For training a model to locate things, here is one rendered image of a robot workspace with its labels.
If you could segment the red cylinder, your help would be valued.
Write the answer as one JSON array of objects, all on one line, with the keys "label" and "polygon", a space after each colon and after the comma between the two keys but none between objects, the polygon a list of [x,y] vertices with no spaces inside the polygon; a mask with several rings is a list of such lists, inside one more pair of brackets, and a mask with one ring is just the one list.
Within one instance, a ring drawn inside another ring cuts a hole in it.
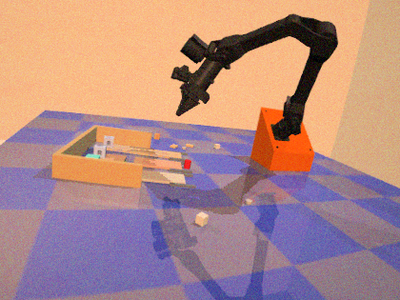
[{"label": "red cylinder", "polygon": [[191,163],[191,160],[185,160],[184,168],[185,169],[190,169],[190,163]]}]

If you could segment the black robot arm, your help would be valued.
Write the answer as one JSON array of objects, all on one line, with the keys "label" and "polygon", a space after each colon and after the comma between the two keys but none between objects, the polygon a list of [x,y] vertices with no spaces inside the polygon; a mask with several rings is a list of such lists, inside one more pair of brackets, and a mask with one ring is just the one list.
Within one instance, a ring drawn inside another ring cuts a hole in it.
[{"label": "black robot arm", "polygon": [[[206,57],[200,68],[216,78],[222,68],[230,70],[230,64],[247,52],[289,36],[310,48],[310,55],[295,94],[287,95],[283,110],[284,118],[276,124],[270,124],[274,140],[290,141],[291,134],[301,133],[305,104],[311,89],[324,62],[330,59],[338,46],[336,27],[331,22],[291,13],[286,18],[281,18],[258,30],[242,35],[224,36],[220,40],[210,41],[209,45],[197,34],[193,34],[180,51],[195,64],[202,62]],[[197,72],[190,73],[186,65],[181,68],[175,67],[170,79],[182,81],[187,87],[193,83]]]}]

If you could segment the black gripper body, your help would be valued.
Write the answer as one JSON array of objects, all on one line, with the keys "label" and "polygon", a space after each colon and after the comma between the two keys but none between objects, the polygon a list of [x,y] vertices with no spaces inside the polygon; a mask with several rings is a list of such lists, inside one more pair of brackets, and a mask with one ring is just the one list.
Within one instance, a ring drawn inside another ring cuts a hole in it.
[{"label": "black gripper body", "polygon": [[210,84],[214,83],[215,78],[203,68],[199,68],[197,71],[197,76],[193,83],[189,84],[187,87],[183,85],[183,83],[179,89],[185,91],[197,101],[201,100],[204,104],[207,104],[210,100],[210,94],[206,92],[206,90]]}]

